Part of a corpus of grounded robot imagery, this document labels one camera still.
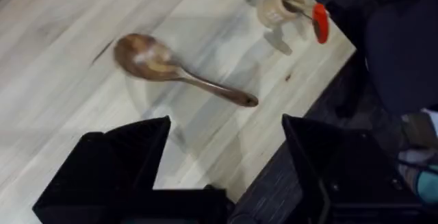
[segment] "red handle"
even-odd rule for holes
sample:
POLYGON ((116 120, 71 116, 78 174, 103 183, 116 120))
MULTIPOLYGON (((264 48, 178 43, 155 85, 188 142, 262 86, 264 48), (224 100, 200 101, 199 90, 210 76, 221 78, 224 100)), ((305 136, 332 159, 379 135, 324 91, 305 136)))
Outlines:
POLYGON ((318 42, 323 44, 329 38, 329 18, 327 16, 326 9, 321 3, 317 3, 313 7, 313 29, 315 35, 318 38, 318 42))

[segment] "wooden table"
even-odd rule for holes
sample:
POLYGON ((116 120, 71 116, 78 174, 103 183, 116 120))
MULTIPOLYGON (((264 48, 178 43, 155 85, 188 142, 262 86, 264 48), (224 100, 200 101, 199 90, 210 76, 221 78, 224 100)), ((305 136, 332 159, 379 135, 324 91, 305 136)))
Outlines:
POLYGON ((263 38, 245 0, 2 0, 0 223, 38 223, 31 206, 79 138, 170 115, 155 188, 225 187, 238 200, 284 141, 281 115, 302 116, 355 48, 331 23, 284 27, 293 53, 263 38), (127 77, 114 40, 152 34, 191 71, 257 95, 239 108, 182 83, 127 77))

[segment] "dark blue fabric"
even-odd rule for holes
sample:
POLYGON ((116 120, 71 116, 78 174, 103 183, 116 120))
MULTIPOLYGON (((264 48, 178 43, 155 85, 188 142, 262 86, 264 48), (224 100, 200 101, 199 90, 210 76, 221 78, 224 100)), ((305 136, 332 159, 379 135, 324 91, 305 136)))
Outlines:
POLYGON ((438 0, 379 9, 365 31, 368 68, 385 107, 395 114, 438 103, 438 0))

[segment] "wood grain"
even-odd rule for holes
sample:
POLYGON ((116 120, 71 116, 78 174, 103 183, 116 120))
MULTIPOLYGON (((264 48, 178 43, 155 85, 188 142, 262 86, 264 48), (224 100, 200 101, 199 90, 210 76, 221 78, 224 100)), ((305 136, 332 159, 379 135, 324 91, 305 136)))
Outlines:
POLYGON ((154 187, 214 183, 237 200, 283 142, 282 113, 302 116, 355 50, 333 23, 325 45, 309 21, 285 25, 291 56, 264 33, 245 0, 8 0, 0 8, 0 223, 39 223, 31 206, 84 133, 167 114, 154 187), (260 104, 238 108, 182 83, 127 77, 112 41, 129 33, 154 35, 188 70, 260 104))

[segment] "wooden spoon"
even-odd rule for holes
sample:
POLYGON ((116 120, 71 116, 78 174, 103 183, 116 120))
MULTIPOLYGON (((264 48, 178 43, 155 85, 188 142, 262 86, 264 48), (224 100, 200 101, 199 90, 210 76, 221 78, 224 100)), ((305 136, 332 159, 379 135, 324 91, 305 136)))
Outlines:
POLYGON ((251 94, 213 83, 185 70, 172 58, 171 50, 152 36, 129 34, 114 48, 116 62, 126 72, 149 81, 180 81, 198 86, 244 107, 255 107, 259 100, 251 94))

